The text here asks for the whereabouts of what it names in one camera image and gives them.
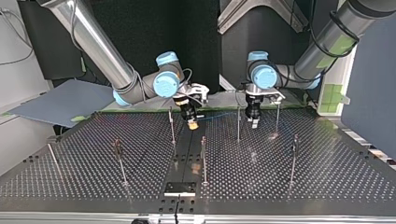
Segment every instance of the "silver arm tube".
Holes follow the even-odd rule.
[[[102,27],[87,9],[82,0],[38,0],[42,7],[49,8],[66,30],[71,32],[71,19],[76,2],[74,35],[79,45],[91,57],[122,101],[136,104],[143,101],[141,85],[137,81],[137,72],[123,60],[113,46]],[[157,74],[145,76],[144,93],[148,98],[156,94],[152,90],[152,80]]]
[[[396,10],[396,1],[389,0],[348,0],[336,13],[343,23],[356,36],[362,36],[374,21],[385,18]],[[345,34],[335,22],[329,23],[317,36],[318,44],[333,54],[345,53],[354,40]],[[335,58],[323,53],[315,43],[311,43],[300,60],[295,64],[297,74],[304,79],[313,79],[327,69]]]
[[[75,0],[52,0],[43,3],[70,32]],[[122,90],[135,83],[136,77],[106,36],[84,2],[77,0],[75,37],[113,87]]]

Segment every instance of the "vertical metal rod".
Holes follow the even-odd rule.
[[[291,189],[291,187],[293,187],[293,184],[294,184],[293,178],[294,178],[295,164],[296,164],[296,156],[294,154],[293,155],[293,165],[291,166],[290,185],[289,185],[290,189]]]
[[[175,130],[173,126],[173,119],[172,119],[172,106],[169,108],[169,122],[171,123],[171,130],[172,130],[172,144],[174,145],[176,143],[175,140]]]
[[[123,179],[124,179],[124,185],[127,186],[127,185],[129,185],[129,183],[128,183],[128,180],[126,179],[125,170],[124,170],[124,167],[123,167],[121,159],[120,159],[120,166],[121,166],[121,170],[122,170],[122,176],[123,176]]]
[[[241,136],[240,136],[240,122],[241,122],[241,106],[238,106],[238,138],[237,141],[239,143],[239,141],[241,140]]]
[[[114,155],[116,156],[116,160],[120,163],[122,177],[124,180],[123,185],[129,186],[128,180],[126,179],[125,169],[122,163],[122,148],[121,148],[121,140],[119,138],[116,138],[114,142]]]
[[[276,131],[275,131],[275,133],[277,133],[277,129],[279,126],[279,113],[280,113],[280,104],[277,105],[277,110],[276,110]]]
[[[202,141],[201,141],[201,158],[203,159],[204,162],[204,186],[208,185],[209,183],[207,182],[207,176],[206,176],[206,138],[203,136]]]
[[[50,143],[48,143],[48,147],[49,147],[50,155],[53,158],[53,161],[55,161],[55,163],[58,164],[58,160],[56,160],[55,153],[53,152],[52,145]]]
[[[298,138],[298,134],[294,135],[294,139],[293,139],[293,146],[292,146],[292,151],[293,151],[293,164],[291,166],[291,175],[290,175],[290,189],[292,188],[293,184],[294,184],[294,171],[295,171],[295,164],[297,161],[297,156],[298,156],[298,151],[300,147],[300,140]]]

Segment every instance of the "white wall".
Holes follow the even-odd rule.
[[[0,0],[0,7],[21,15],[16,0]],[[9,18],[24,36],[18,21]],[[0,18],[0,63],[18,60],[29,52]],[[0,65],[0,175],[46,145],[54,134],[49,124],[1,114],[49,89],[35,55],[20,63]]]
[[[21,15],[16,0],[0,0],[0,7],[6,7]],[[23,34],[18,21],[9,17]],[[29,54],[24,45],[0,18],[0,63],[12,62]],[[47,91],[49,86],[44,80],[35,55],[29,59],[10,65],[0,65],[0,107]]]

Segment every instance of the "robotic arm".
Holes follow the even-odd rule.
[[[145,97],[173,97],[182,117],[193,130],[198,128],[194,101],[206,103],[209,89],[189,85],[174,52],[157,57],[159,71],[142,78],[125,62],[82,0],[37,0],[49,8],[61,24],[73,34],[113,86],[113,96],[120,105],[133,105]]]
[[[347,0],[337,12],[331,12],[331,21],[323,28],[300,60],[294,65],[275,65],[265,51],[250,52],[247,59],[247,118],[253,128],[260,119],[260,104],[264,97],[279,102],[284,97],[274,94],[274,87],[302,90],[314,89],[321,77],[338,58],[346,57],[374,21],[392,15],[396,1]]]

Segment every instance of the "perforated metal table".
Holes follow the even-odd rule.
[[[45,147],[0,177],[0,218],[9,212],[67,212],[199,215],[206,221],[268,216],[396,220],[394,170],[314,110],[281,110],[275,138],[275,110],[263,111],[256,130],[242,119],[239,144],[236,111],[204,113],[194,132],[173,115],[175,147],[167,113],[94,114],[53,145],[58,165]],[[295,134],[301,149],[291,184]],[[207,186],[202,185],[203,136]],[[113,154],[117,137],[129,187],[122,185]],[[195,183],[195,196],[165,197],[169,182]]]

